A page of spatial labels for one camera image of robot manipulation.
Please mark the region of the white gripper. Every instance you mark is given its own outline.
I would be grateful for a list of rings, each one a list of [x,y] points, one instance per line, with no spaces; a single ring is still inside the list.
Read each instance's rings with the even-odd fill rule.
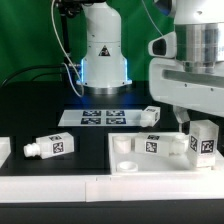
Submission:
[[[149,90],[155,101],[173,105],[179,131],[187,134],[190,117],[187,109],[224,117],[224,62],[215,65],[213,74],[184,71],[174,59],[176,34],[170,32],[148,44],[153,59],[149,64]]]

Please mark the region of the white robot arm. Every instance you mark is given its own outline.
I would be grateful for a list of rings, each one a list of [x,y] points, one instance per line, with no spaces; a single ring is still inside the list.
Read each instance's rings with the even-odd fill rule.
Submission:
[[[189,109],[224,118],[224,8],[222,0],[153,0],[174,19],[174,30],[152,40],[149,90],[173,106],[180,124]],[[94,94],[115,94],[131,84],[121,53],[121,17],[106,2],[83,6],[87,54],[80,86]]]

